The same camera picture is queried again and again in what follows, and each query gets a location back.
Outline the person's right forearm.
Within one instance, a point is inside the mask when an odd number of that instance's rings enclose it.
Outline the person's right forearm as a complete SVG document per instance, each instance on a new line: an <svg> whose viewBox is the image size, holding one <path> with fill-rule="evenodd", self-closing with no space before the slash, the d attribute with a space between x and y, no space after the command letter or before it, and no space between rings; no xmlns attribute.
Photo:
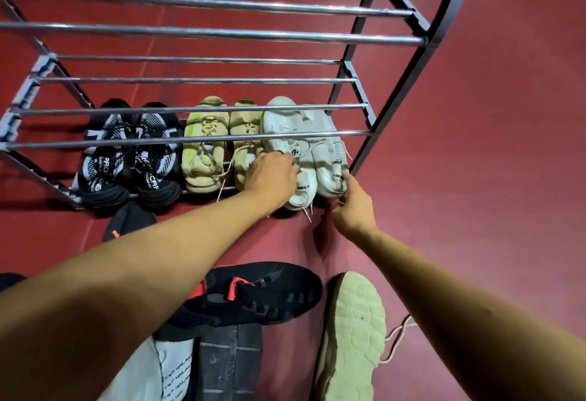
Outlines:
<svg viewBox="0 0 586 401"><path fill-rule="evenodd" d="M466 283L377 227L364 251L466 394L480 401L586 401L586 341Z"/></svg>

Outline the person's left hand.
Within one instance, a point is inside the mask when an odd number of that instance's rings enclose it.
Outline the person's left hand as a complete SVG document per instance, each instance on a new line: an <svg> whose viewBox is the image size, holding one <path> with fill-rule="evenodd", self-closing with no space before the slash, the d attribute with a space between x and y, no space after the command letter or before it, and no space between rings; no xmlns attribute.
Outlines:
<svg viewBox="0 0 586 401"><path fill-rule="evenodd" d="M252 197L265 217L285 205L296 190L297 183L295 186L287 186L275 179L274 152L262 152L247 170L244 193Z"/></svg>

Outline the white sneaker with black print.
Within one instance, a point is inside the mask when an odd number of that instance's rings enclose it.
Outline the white sneaker with black print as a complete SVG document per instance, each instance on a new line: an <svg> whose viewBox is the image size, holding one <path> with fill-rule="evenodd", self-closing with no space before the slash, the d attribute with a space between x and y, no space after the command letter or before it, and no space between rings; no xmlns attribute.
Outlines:
<svg viewBox="0 0 586 401"><path fill-rule="evenodd" d="M131 355L97 401L183 401L192 372L194 339L150 337Z"/></svg>

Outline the beige sneaker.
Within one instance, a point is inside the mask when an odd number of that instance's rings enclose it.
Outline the beige sneaker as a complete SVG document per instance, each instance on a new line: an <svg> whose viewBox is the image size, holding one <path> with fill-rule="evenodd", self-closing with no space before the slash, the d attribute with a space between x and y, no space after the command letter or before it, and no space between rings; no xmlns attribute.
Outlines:
<svg viewBox="0 0 586 401"><path fill-rule="evenodd" d="M233 111L230 116L230 135L259 135L262 117L263 111ZM233 142L231 170L237 190L244 189L247 170L262 151L263 146L259 139L235 140Z"/></svg>
<svg viewBox="0 0 586 401"><path fill-rule="evenodd" d="M230 115L218 111L226 103L217 96L209 96L198 105L213 111L190 113L184 130L185 137L219 137L229 134ZM182 173L186 189L192 193L211 193L220 190L225 183L224 140L185 142L182 149Z"/></svg>

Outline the metal shoe rack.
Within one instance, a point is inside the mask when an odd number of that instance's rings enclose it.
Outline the metal shoe rack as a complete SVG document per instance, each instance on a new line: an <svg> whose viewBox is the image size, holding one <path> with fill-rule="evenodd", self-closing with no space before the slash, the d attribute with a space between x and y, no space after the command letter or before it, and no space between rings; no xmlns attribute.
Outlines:
<svg viewBox="0 0 586 401"><path fill-rule="evenodd" d="M380 134L384 131L399 106L410 92L437 47L443 41L460 11L464 0L442 0L436 16L429 23L409 0L361 0L357 7L334 5L297 5L289 3L251 3L228 0L95 0L111 3L139 3L145 5L171 5L193 9L226 9L267 13L321 14L354 16L349 34L298 31L243 30L223 28L191 28L165 26L123 26L106 24L61 24L28 21L12 0L0 0L0 9L9 21L0 21L0 31L27 35L31 46L39 53L33 70L23 81L12 105L0 119L0 162L11 165L32 177L45 188L59 195L75 210L84 205L77 191L50 177L19 149L74 149L91 146L110 146L107 140L89 142L18 143L21 120L28 115L73 114L138 114L186 113L194 107L167 109L97 109L80 88L82 83L124 84L332 84L327 104L308 105L308 108L333 112L339 109L362 109L366 130L298 133L298 137L364 136L365 141L349 166L358 172L369 156ZM222 57L152 57L152 56L60 56L51 52L38 37L43 32L61 32L120 37L176 37L187 39L234 39L269 42L303 42L345 44L339 60L281 59L281 58L222 58ZM352 64L356 47L361 44L413 46L417 49L399 78L385 106L375 115ZM168 63L240 63L240 64L292 64L337 65L336 78L77 78L69 74L61 60L168 62Z"/></svg>

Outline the black sneaker with red tab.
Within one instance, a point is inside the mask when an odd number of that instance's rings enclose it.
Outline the black sneaker with red tab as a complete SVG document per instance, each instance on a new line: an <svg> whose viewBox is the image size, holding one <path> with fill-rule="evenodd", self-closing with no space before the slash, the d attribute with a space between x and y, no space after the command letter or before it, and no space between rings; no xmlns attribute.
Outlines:
<svg viewBox="0 0 586 401"><path fill-rule="evenodd" d="M180 342L212 328L286 323L314 308L321 278L300 265L262 261L211 269L186 301L154 333Z"/></svg>
<svg viewBox="0 0 586 401"><path fill-rule="evenodd" d="M154 213L145 210L138 202L128 202L118 209L108 222L102 242L108 242L156 223L157 217Z"/></svg>

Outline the sneaker with pale green sole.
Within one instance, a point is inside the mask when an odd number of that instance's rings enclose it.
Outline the sneaker with pale green sole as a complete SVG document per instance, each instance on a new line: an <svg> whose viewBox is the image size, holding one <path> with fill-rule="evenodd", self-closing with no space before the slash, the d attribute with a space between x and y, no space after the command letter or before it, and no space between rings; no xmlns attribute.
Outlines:
<svg viewBox="0 0 586 401"><path fill-rule="evenodd" d="M324 332L310 401L373 401L373 373L389 363L411 315L387 332L385 309L375 286L357 272L344 272L328 287Z"/></svg>

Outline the person's right hand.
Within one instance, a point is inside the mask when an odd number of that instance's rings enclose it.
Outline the person's right hand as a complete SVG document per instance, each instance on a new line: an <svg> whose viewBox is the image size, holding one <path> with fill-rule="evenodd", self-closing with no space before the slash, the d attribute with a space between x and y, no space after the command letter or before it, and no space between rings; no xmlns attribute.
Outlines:
<svg viewBox="0 0 586 401"><path fill-rule="evenodd" d="M342 236L360 247L378 230L373 202L348 170L342 172L342 178L347 190L339 200L346 202L347 218L346 222L333 222L333 224Z"/></svg>

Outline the black white patterned sneaker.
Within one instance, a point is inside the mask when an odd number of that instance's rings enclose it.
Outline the black white patterned sneaker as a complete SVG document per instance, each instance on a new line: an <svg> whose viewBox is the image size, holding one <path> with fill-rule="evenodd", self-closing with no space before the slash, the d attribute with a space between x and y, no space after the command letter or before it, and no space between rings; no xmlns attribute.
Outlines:
<svg viewBox="0 0 586 401"><path fill-rule="evenodd" d="M129 104L111 98L100 107L113 109L113 114L90 117L83 138L87 141L130 140L135 138L136 117L121 114ZM91 146L85 148L74 183L83 204L97 213L117 210L131 194L131 146Z"/></svg>
<svg viewBox="0 0 586 401"><path fill-rule="evenodd" d="M161 144L140 144L135 151L135 180L141 204L158 213L175 204L182 195L183 125L174 113L147 112L136 118L136 138L165 139Z"/></svg>

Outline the person's left forearm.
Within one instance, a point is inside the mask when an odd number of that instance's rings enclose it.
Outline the person's left forearm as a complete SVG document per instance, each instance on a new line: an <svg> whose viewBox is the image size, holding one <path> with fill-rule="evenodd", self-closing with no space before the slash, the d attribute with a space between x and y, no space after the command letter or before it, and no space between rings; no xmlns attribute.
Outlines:
<svg viewBox="0 0 586 401"><path fill-rule="evenodd" d="M221 255L287 199L246 190L0 292L0 401L96 401Z"/></svg>

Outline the dark grey shoe sole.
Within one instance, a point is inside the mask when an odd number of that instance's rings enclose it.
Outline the dark grey shoe sole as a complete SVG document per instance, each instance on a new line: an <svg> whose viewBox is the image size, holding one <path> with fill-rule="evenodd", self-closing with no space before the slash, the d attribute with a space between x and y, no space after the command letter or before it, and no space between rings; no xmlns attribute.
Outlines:
<svg viewBox="0 0 586 401"><path fill-rule="evenodd" d="M253 401L262 361L258 323L209 328L194 341L186 401Z"/></svg>

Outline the white lace-up sneaker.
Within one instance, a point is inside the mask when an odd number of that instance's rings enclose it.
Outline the white lace-up sneaker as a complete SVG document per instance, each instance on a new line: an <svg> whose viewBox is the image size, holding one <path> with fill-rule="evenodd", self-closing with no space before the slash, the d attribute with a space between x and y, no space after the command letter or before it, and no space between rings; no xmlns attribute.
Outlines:
<svg viewBox="0 0 586 401"><path fill-rule="evenodd" d="M265 135L278 135L311 132L313 127L305 111L294 109L292 111L264 111L261 129ZM295 194L285 204L285 208L291 211L309 210L316 197L318 186L309 140L307 138L263 139L262 144L266 152L289 152L294 157L294 163L299 167L297 187Z"/></svg>
<svg viewBox="0 0 586 401"><path fill-rule="evenodd" d="M304 110L301 114L304 132L337 132L325 111ZM348 169L349 158L343 141L337 135L310 137L308 141L317 172L317 193L330 199L343 196L347 186L342 172Z"/></svg>

